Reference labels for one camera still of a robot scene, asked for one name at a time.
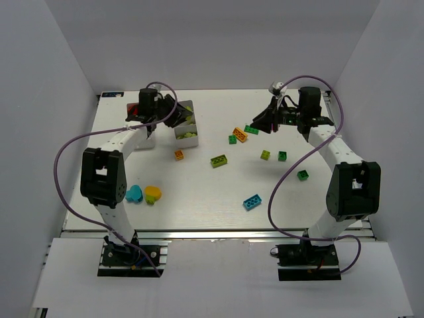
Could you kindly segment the lime lego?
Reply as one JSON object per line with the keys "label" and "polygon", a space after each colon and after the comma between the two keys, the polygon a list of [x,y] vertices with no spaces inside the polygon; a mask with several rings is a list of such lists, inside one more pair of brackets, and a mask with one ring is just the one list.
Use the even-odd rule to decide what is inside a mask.
{"label": "lime lego", "polygon": [[190,112],[190,114],[185,119],[186,121],[190,121],[193,116],[193,110],[189,106],[187,106],[186,109]]}

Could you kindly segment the red 2x3 lego brick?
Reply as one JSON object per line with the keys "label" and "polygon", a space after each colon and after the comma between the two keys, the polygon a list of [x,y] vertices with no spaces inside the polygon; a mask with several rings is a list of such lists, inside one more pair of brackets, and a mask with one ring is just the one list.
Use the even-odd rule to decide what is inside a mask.
{"label": "red 2x3 lego brick", "polygon": [[128,115],[137,115],[138,114],[138,103],[127,104],[127,114]]}

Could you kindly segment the lime 2x3 lego brick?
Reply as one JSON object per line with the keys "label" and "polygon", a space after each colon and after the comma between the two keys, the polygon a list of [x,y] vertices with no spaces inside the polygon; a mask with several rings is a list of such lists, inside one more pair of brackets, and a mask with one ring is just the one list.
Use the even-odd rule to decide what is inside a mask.
{"label": "lime 2x3 lego brick", "polygon": [[211,159],[211,166],[213,168],[218,168],[218,167],[223,166],[227,163],[228,163],[228,160],[227,160],[227,157],[224,154],[222,154],[220,156],[216,156],[216,157]]}

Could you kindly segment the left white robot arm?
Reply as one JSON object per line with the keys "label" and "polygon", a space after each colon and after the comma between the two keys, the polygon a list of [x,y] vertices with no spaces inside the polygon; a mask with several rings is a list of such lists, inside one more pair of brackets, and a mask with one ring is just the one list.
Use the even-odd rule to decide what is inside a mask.
{"label": "left white robot arm", "polygon": [[156,88],[143,88],[138,93],[138,102],[127,105],[125,121],[130,127],[102,146],[84,150],[80,191],[110,228],[109,242],[133,243],[136,239],[123,204],[127,193],[125,160],[135,150],[154,147],[151,134],[158,121],[173,129],[193,116],[191,100],[176,102],[170,94],[162,95]]}

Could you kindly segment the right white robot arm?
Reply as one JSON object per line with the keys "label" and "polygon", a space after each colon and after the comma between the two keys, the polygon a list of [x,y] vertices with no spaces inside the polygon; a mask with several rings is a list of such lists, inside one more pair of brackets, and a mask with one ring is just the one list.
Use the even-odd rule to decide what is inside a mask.
{"label": "right white robot arm", "polygon": [[325,196],[326,210],[307,230],[313,246],[328,246],[342,232],[371,214],[380,202],[381,167],[355,154],[344,142],[335,124],[321,114],[321,90],[302,87],[299,100],[288,106],[286,89],[278,82],[267,108],[252,120],[252,128],[275,133],[280,125],[295,126],[302,137],[318,151],[332,172]]}

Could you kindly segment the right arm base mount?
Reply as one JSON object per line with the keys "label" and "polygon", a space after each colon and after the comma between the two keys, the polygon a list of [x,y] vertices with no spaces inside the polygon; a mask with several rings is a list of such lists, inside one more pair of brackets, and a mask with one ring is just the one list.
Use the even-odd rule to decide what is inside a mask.
{"label": "right arm base mount", "polygon": [[270,249],[278,260],[280,282],[317,282],[341,280],[339,259],[333,243],[315,246],[301,240],[297,244],[279,244]]}

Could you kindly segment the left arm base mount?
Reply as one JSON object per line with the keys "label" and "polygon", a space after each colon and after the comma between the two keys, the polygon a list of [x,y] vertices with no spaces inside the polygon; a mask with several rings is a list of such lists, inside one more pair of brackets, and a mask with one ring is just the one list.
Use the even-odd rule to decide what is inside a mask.
{"label": "left arm base mount", "polygon": [[[168,246],[164,243],[140,244],[135,238],[131,241],[149,256],[160,275],[163,274],[168,254]],[[115,244],[106,235],[97,269],[98,277],[109,278],[159,278],[147,257],[131,246],[122,242]]]}

